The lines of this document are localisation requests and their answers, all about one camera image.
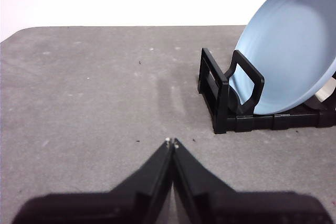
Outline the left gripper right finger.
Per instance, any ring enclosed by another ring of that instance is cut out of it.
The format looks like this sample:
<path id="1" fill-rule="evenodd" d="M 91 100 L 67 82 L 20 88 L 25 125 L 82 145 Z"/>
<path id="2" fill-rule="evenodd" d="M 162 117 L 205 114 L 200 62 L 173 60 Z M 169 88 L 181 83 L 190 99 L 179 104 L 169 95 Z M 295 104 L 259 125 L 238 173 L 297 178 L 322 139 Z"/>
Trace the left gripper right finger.
<path id="1" fill-rule="evenodd" d="M 183 144 L 172 142 L 179 220 L 186 223 L 332 223 L 315 197 L 294 191 L 235 191 Z"/>

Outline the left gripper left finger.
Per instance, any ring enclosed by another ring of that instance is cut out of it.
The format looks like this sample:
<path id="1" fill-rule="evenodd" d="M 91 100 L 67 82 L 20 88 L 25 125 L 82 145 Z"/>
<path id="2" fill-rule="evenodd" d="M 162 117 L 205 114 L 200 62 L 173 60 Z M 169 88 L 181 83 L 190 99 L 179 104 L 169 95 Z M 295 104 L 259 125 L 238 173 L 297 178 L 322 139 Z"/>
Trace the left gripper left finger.
<path id="1" fill-rule="evenodd" d="M 13 223 L 155 223 L 170 195 L 172 157 L 168 138 L 111 191 L 35 197 L 22 205 Z"/>

